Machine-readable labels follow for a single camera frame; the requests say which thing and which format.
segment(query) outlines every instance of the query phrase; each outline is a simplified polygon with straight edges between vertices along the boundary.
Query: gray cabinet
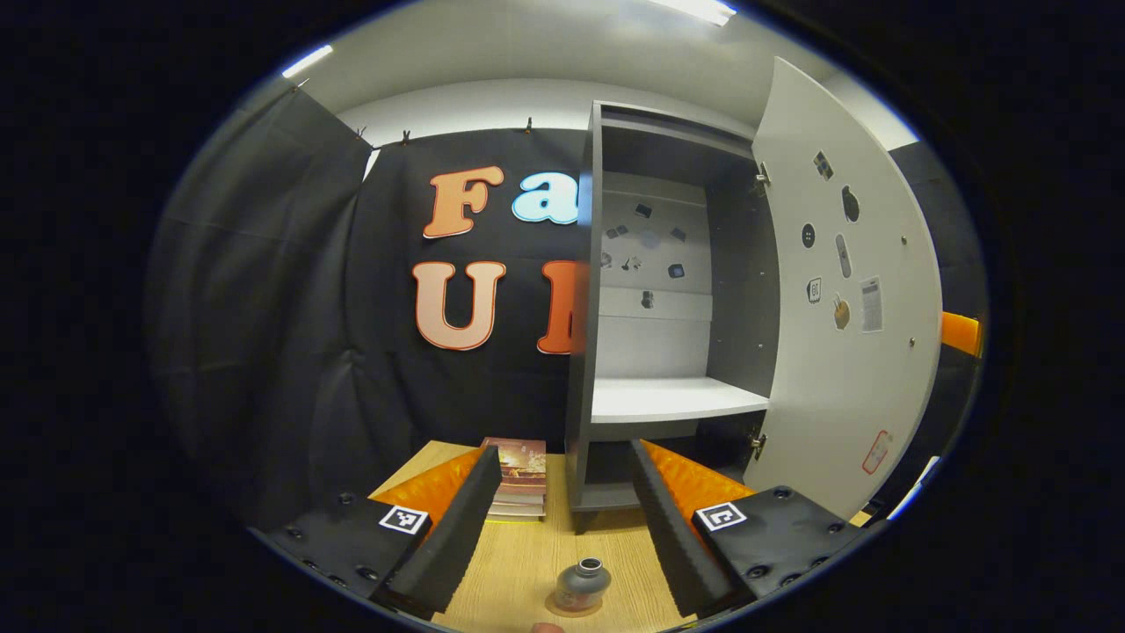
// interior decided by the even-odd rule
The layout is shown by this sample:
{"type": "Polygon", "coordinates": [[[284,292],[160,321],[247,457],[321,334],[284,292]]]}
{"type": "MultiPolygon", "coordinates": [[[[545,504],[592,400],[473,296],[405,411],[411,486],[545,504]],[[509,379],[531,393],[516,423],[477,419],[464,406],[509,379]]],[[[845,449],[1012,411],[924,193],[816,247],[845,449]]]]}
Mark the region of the gray cabinet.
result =
{"type": "Polygon", "coordinates": [[[757,172],[749,138],[593,103],[578,184],[572,510],[638,505],[632,438],[741,479],[777,353],[777,246],[757,172]]]}

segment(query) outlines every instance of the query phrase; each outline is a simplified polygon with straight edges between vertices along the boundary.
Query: ceiling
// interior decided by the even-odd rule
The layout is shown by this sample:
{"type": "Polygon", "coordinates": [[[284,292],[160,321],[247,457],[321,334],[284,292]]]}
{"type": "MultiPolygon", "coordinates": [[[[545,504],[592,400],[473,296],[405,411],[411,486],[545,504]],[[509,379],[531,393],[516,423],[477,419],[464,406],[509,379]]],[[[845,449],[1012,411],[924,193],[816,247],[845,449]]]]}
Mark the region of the ceiling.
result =
{"type": "Polygon", "coordinates": [[[774,55],[822,81],[827,60],[742,16],[716,27],[647,0],[421,0],[331,42],[292,78],[334,114],[489,79],[566,79],[657,92],[757,126],[774,55]]]}

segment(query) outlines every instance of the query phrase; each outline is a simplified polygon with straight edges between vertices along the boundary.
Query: red sticker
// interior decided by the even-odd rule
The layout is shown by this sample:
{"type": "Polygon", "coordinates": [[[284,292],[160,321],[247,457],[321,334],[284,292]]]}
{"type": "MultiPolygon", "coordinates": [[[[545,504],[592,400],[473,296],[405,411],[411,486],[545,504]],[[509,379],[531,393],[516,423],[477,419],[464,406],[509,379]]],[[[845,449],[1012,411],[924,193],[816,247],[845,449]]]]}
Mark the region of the red sticker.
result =
{"type": "Polygon", "coordinates": [[[879,469],[879,464],[882,464],[883,458],[886,456],[890,444],[891,434],[885,431],[879,432],[879,435],[875,436],[875,443],[871,445],[871,451],[867,452],[867,459],[863,461],[863,472],[873,474],[879,469]]]}

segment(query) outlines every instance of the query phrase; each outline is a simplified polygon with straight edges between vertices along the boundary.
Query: white wall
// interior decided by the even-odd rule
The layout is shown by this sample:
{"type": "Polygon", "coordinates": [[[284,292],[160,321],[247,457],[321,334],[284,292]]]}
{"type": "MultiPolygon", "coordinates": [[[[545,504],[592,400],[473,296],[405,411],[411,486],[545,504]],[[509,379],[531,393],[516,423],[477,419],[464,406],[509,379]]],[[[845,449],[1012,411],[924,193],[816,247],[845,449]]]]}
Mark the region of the white wall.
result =
{"type": "MultiPolygon", "coordinates": [[[[411,130],[411,138],[421,138],[471,129],[520,128],[528,124],[529,116],[533,127],[586,129],[595,100],[666,110],[747,138],[755,134],[753,126],[736,118],[655,92],[555,79],[451,83],[396,94],[336,116],[352,129],[367,126],[363,139],[378,147],[402,141],[403,129],[411,130]]],[[[377,154],[372,152],[368,170],[377,154]]]]}
{"type": "Polygon", "coordinates": [[[891,151],[918,139],[910,126],[891,111],[882,99],[852,79],[849,74],[838,72],[820,84],[839,99],[852,116],[867,127],[884,150],[891,151]]]}

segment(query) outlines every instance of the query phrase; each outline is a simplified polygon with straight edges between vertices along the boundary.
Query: blue letter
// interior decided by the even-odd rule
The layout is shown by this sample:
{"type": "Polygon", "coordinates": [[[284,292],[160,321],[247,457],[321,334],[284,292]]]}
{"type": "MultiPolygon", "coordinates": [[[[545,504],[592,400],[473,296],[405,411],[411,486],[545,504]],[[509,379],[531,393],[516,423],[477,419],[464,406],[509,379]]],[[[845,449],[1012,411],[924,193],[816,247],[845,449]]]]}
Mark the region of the blue letter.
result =
{"type": "Polygon", "coordinates": [[[512,212],[524,221],[550,219],[556,224],[570,224],[578,219],[578,183],[566,173],[546,171],[532,173],[520,182],[526,191],[512,201],[512,212]],[[543,182],[547,189],[537,189],[543,182]]]}

